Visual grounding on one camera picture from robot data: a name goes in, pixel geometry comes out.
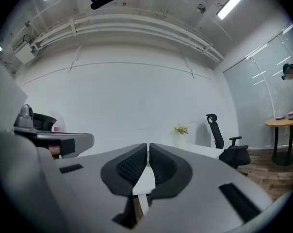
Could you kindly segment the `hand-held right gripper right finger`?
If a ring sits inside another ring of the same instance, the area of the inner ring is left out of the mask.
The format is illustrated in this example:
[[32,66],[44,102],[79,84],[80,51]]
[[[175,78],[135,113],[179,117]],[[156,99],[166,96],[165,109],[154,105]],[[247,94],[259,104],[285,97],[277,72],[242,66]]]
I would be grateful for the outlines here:
[[268,194],[217,159],[150,144],[156,187],[146,215],[148,233],[221,233],[249,222],[271,204]]

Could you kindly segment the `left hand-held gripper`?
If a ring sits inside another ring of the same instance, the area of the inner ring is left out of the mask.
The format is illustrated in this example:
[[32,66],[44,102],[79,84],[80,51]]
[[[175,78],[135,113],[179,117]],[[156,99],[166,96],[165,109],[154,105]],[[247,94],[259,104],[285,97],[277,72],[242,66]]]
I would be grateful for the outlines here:
[[27,95],[0,66],[0,133],[37,133],[33,125],[33,109],[26,104]]

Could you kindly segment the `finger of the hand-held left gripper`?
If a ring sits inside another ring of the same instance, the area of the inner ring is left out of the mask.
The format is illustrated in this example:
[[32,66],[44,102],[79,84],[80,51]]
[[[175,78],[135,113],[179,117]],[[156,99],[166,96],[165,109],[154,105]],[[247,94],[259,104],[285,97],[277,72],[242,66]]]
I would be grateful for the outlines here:
[[49,146],[60,146],[59,158],[77,157],[90,149],[95,138],[90,133],[61,133],[38,131],[31,134],[31,141],[37,146],[49,151]]

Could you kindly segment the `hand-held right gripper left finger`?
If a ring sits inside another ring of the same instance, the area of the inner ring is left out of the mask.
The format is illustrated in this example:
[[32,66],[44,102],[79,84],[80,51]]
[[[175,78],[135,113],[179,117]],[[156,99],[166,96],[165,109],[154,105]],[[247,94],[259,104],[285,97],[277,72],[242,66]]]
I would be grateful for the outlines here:
[[134,228],[132,190],[147,165],[146,143],[55,163],[96,226],[109,232]]

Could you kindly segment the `person's left hand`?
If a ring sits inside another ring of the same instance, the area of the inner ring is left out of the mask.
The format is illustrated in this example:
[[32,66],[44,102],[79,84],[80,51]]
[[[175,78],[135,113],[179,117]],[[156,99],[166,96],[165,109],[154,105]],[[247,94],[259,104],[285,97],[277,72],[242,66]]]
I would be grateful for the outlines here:
[[60,146],[49,146],[49,151],[53,158],[59,158],[59,156],[61,155]]

